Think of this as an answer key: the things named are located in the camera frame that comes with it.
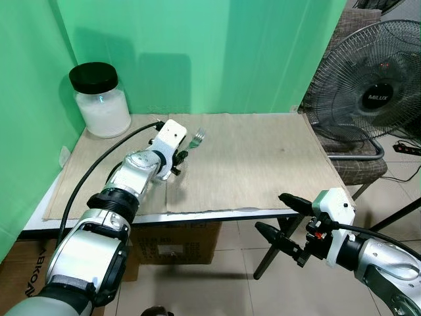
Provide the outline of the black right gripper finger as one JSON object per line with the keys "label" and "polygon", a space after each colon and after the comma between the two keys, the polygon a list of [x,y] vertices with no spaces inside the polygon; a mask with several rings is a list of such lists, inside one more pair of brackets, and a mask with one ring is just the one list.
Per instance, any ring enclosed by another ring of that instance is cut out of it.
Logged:
{"label": "black right gripper finger", "polygon": [[298,214],[313,214],[312,202],[307,199],[289,193],[282,193],[278,198],[286,207]]}
{"label": "black right gripper finger", "polygon": [[274,228],[270,224],[263,222],[255,223],[255,228],[259,234],[270,243],[270,250],[266,253],[261,264],[270,264],[276,258],[279,252],[283,252],[297,262],[297,258],[301,253],[301,247],[296,244],[289,236],[294,234],[299,222],[284,222],[280,224],[281,228]]}

